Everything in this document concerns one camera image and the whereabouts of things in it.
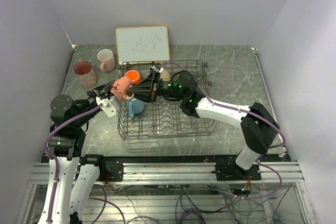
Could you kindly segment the salmon pink patterned mug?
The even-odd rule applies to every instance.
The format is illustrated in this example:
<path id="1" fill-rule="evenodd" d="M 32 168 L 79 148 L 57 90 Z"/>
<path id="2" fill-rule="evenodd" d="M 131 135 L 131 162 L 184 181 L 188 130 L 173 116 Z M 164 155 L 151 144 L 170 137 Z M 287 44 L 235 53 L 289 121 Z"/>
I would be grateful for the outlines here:
<path id="1" fill-rule="evenodd" d="M 128 90 L 132 87 L 132 85 L 132 80 L 123 76 L 113 83 L 110 91 L 120 102 L 131 101 L 134 99 L 134 93 L 129 95 Z"/>

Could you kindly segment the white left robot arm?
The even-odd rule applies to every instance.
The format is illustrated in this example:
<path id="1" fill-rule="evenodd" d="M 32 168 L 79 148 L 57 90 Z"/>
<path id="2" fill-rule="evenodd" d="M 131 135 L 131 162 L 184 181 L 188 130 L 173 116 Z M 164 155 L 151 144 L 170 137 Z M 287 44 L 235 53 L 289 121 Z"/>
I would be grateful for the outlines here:
<path id="1" fill-rule="evenodd" d="M 74 100 L 61 94 L 50 104 L 53 122 L 44 142 L 49 156 L 49 181 L 39 223 L 82 223 L 82 212 L 92 187 L 107 175 L 103 155 L 81 156 L 88 126 L 99 112 L 116 114 L 112 82 L 87 92 L 87 98 Z"/>

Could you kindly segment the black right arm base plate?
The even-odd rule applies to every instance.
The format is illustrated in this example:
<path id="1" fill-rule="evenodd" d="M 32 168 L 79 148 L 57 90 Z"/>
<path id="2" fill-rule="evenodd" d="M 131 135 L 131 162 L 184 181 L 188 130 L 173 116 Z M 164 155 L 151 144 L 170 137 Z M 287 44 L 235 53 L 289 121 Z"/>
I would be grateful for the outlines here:
<path id="1" fill-rule="evenodd" d="M 261 180 L 260 169 L 257 164 L 253 164 L 250 169 L 244 170 L 235 163 L 216 163 L 215 170 L 212 172 L 216 175 L 218 181 Z"/>

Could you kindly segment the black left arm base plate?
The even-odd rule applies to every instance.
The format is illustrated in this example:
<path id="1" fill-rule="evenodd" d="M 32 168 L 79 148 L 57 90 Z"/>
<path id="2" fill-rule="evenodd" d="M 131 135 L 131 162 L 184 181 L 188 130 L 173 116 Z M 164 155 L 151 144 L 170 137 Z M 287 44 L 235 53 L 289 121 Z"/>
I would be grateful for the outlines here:
<path id="1" fill-rule="evenodd" d="M 87 154 L 80 159 L 80 173 L 84 168 L 88 168 L 88 165 L 98 168 L 97 181 L 121 182 L 123 179 L 124 166 L 116 159 L 100 154 Z"/>

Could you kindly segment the beige brown mug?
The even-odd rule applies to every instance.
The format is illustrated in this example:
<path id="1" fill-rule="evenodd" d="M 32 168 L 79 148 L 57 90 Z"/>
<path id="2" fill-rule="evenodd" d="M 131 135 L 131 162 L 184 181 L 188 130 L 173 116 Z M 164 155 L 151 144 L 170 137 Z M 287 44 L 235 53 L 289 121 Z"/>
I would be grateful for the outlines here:
<path id="1" fill-rule="evenodd" d="M 171 81 L 171 74 L 169 71 L 166 69 L 163 69 L 160 73 L 160 80 L 165 81 L 165 82 L 170 82 Z"/>

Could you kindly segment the light blue mug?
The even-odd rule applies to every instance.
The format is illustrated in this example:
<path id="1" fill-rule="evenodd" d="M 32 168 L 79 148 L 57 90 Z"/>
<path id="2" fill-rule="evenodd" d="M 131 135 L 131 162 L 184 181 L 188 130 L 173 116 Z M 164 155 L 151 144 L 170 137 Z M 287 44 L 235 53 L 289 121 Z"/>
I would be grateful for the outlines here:
<path id="1" fill-rule="evenodd" d="M 144 102 L 139 99 L 127 101 L 128 117 L 133 118 L 136 114 L 140 114 L 144 110 Z"/>

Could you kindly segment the light pink faceted mug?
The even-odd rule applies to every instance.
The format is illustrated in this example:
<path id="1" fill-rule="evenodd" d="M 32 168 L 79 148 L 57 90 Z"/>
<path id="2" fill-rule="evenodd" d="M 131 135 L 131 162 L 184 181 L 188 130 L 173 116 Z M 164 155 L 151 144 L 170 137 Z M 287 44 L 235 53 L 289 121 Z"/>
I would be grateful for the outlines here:
<path id="1" fill-rule="evenodd" d="M 113 52 L 110 49 L 103 49 L 97 53 L 97 59 L 100 61 L 100 70 L 111 72 L 115 68 Z"/>

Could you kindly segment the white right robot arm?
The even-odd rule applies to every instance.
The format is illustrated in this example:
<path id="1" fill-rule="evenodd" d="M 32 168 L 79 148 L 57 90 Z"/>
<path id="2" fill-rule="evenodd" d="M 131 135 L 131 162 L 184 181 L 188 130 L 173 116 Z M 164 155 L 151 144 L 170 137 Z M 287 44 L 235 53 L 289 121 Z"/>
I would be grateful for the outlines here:
<path id="1" fill-rule="evenodd" d="M 248 176 L 253 163 L 268 152 L 279 131 L 279 125 L 261 103 L 245 106 L 213 100 L 186 70 L 178 72 L 170 81 L 163 81 L 158 72 L 151 70 L 128 94 L 146 103 L 153 103 L 158 96 L 179 101 L 181 111 L 187 116 L 217 120 L 241 129 L 245 145 L 231 167 L 232 175 L 239 180 Z"/>

